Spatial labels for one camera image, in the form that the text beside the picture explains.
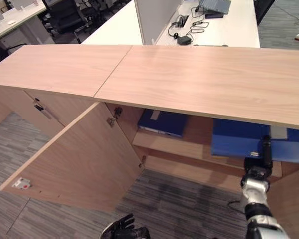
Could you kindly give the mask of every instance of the laptop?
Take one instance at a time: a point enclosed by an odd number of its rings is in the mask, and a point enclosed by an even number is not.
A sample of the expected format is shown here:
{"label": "laptop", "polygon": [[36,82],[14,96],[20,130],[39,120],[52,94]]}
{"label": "laptop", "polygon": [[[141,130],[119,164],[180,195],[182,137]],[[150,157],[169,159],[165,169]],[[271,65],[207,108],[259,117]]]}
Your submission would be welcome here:
{"label": "laptop", "polygon": [[200,7],[223,14],[228,14],[230,3],[229,0],[199,0]]}

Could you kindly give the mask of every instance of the gray carpet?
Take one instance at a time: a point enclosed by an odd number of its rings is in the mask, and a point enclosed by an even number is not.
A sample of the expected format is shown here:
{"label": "gray carpet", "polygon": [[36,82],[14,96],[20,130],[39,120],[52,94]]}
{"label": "gray carpet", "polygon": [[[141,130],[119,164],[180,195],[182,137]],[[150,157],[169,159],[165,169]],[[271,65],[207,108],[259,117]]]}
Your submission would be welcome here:
{"label": "gray carpet", "polygon": [[[0,184],[49,138],[11,113],[0,125]],[[152,238],[244,238],[244,215],[227,208],[239,195],[146,170],[113,213],[84,210],[0,192],[0,238],[98,238],[134,213]]]}
{"label": "gray carpet", "polygon": [[299,50],[299,0],[276,0],[258,31],[260,47]]}

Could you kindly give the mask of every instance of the door hinge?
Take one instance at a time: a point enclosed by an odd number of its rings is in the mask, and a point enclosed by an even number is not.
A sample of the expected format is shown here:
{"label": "door hinge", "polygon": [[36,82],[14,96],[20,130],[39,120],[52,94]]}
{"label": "door hinge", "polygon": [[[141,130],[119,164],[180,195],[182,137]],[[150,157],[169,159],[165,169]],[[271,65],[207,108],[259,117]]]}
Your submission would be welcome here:
{"label": "door hinge", "polygon": [[143,155],[142,160],[141,160],[141,163],[139,164],[139,168],[141,168],[142,166],[145,165],[145,161],[146,161],[146,156]]}
{"label": "door hinge", "polygon": [[114,109],[114,116],[113,117],[108,117],[106,122],[109,124],[109,126],[112,128],[114,126],[115,121],[119,118],[119,116],[122,113],[122,108],[121,107],[116,107]]}

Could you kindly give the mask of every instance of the cabinet door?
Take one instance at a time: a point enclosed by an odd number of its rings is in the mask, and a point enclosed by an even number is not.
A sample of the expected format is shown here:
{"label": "cabinet door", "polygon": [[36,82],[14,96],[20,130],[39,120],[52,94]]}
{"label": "cabinet door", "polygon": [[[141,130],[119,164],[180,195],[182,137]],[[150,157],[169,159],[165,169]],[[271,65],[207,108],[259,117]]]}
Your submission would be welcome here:
{"label": "cabinet door", "polygon": [[299,171],[270,186],[268,203],[288,236],[299,239]]}
{"label": "cabinet door", "polygon": [[0,87],[0,101],[44,134],[54,137],[64,126],[46,110],[39,110],[34,100],[23,90]]}
{"label": "cabinet door", "polygon": [[[143,170],[131,144],[104,103],[93,103],[0,189],[36,199],[112,211]],[[13,184],[30,180],[29,189]]]}
{"label": "cabinet door", "polygon": [[41,91],[26,90],[26,92],[44,106],[64,126],[71,123],[95,100],[66,94],[46,93]]}

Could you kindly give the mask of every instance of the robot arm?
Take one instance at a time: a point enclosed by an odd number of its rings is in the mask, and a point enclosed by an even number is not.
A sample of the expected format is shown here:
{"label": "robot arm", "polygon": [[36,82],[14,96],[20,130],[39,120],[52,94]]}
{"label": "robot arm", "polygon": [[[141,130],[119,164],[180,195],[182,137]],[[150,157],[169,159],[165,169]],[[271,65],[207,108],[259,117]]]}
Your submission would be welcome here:
{"label": "robot arm", "polygon": [[246,239],[289,239],[270,212],[266,192],[270,183],[267,178],[272,173],[272,154],[270,137],[261,141],[261,160],[245,159],[246,174],[241,180],[241,205],[247,220]]}

